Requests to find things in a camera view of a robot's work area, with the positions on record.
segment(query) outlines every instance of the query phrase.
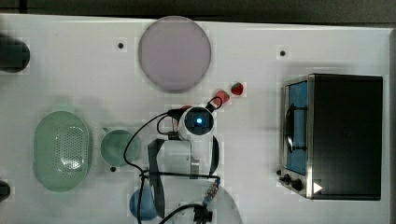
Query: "gray plate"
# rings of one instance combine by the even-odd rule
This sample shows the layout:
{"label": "gray plate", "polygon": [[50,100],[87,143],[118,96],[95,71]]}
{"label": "gray plate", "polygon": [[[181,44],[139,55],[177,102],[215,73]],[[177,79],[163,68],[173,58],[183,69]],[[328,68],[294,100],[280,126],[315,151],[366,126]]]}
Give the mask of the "gray plate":
{"label": "gray plate", "polygon": [[164,17],[152,23],[139,44],[139,62],[146,76],[162,90],[192,88],[210,65],[211,48],[204,30],[184,17]]}

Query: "toaster oven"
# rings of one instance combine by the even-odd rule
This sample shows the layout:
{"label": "toaster oven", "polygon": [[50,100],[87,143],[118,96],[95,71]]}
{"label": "toaster oven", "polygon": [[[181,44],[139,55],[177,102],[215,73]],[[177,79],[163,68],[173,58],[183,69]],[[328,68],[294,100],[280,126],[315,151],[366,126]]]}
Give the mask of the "toaster oven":
{"label": "toaster oven", "polygon": [[281,184],[307,199],[380,200],[382,77],[311,74],[283,88]]}

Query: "white table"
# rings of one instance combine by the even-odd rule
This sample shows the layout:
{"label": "white table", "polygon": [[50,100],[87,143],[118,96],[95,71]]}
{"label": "white table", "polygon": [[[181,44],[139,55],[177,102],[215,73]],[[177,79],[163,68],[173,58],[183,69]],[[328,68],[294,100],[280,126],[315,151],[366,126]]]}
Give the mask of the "white table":
{"label": "white table", "polygon": [[[205,102],[232,81],[245,82],[247,91],[219,112],[218,175],[244,223],[389,223],[390,29],[198,22],[211,41],[212,63],[195,88],[169,94],[150,83],[136,57],[152,22],[0,15],[0,32],[22,37],[32,54],[21,74],[0,76],[0,178],[13,188],[0,203],[0,223],[134,223],[128,203],[137,173],[109,172],[99,153],[100,128],[139,125],[171,107]],[[117,49],[119,42],[126,48]],[[381,201],[307,201],[278,184],[280,87],[312,72],[384,77]],[[59,194],[36,181],[32,159],[36,125],[62,101],[88,123],[94,145],[86,179]],[[146,129],[144,144],[155,133],[154,125]]]}

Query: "oven door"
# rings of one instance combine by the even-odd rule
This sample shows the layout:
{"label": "oven door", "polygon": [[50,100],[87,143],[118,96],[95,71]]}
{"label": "oven door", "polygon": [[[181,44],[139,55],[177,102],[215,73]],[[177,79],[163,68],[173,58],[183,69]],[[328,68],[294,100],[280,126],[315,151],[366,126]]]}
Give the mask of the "oven door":
{"label": "oven door", "polygon": [[285,89],[284,167],[299,175],[306,173],[308,82],[298,82]]}

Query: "black cable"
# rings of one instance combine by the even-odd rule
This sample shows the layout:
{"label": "black cable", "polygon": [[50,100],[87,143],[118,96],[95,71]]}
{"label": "black cable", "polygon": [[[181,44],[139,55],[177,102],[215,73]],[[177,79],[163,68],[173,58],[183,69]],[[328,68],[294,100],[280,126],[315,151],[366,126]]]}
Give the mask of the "black cable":
{"label": "black cable", "polygon": [[137,165],[135,165],[135,164],[129,162],[129,161],[126,159],[126,151],[128,150],[128,147],[129,147],[129,145],[131,145],[131,143],[132,143],[132,141],[134,140],[134,138],[137,136],[137,134],[138,134],[140,131],[142,131],[142,129],[144,129],[144,128],[145,128],[149,123],[151,123],[153,120],[159,118],[160,116],[166,115],[166,113],[167,113],[167,112],[162,113],[162,114],[160,114],[160,115],[154,117],[153,119],[151,119],[151,120],[149,120],[148,122],[146,122],[142,127],[140,127],[139,130],[137,130],[137,132],[134,133],[134,135],[131,137],[131,139],[129,140],[128,144],[126,145],[126,147],[125,147],[125,149],[124,149],[123,158],[124,158],[125,162],[128,163],[129,165],[132,165],[134,168],[138,169],[138,170],[140,171],[141,174],[144,173],[144,172],[143,172],[143,169],[140,168],[139,166],[137,166]]}
{"label": "black cable", "polygon": [[173,176],[184,176],[184,177],[201,177],[201,178],[213,178],[220,181],[220,177],[218,175],[188,175],[188,174],[177,174],[177,173],[169,173],[169,172],[149,172],[150,175],[173,175]]}
{"label": "black cable", "polygon": [[176,209],[175,211],[173,211],[171,214],[169,214],[167,217],[165,217],[160,224],[165,223],[165,221],[167,221],[169,218],[171,218],[172,216],[174,216],[176,213],[183,211],[187,208],[204,208],[203,205],[198,204],[198,203],[190,203],[190,204],[185,204],[183,206],[180,206],[178,209]]}
{"label": "black cable", "polygon": [[142,175],[142,184],[140,185],[140,190],[139,190],[139,200],[137,200],[137,222],[139,224],[141,224],[141,216],[140,216],[140,204],[142,202],[142,194],[143,194],[143,187],[145,185],[145,178],[147,178],[146,176]]}
{"label": "black cable", "polygon": [[213,97],[212,99],[210,99],[210,101],[209,102],[207,102],[208,104],[210,104],[210,102],[212,102],[212,101],[214,101],[214,100],[216,100],[216,99],[219,99],[220,100],[220,105],[218,106],[218,107],[216,107],[216,109],[215,110],[218,110],[218,109],[220,109],[221,108],[221,106],[222,106],[222,99],[219,97],[219,96],[215,96],[215,97]]}
{"label": "black cable", "polygon": [[161,121],[163,121],[163,119],[165,119],[166,117],[168,117],[168,116],[163,116],[163,117],[160,118],[160,120],[158,120],[158,122],[157,122],[157,132],[160,133],[160,134],[162,134],[162,135],[166,135],[166,133],[161,132],[161,130],[160,130],[160,123],[161,123]]}
{"label": "black cable", "polygon": [[172,131],[175,133],[175,123],[173,118],[172,118]]}

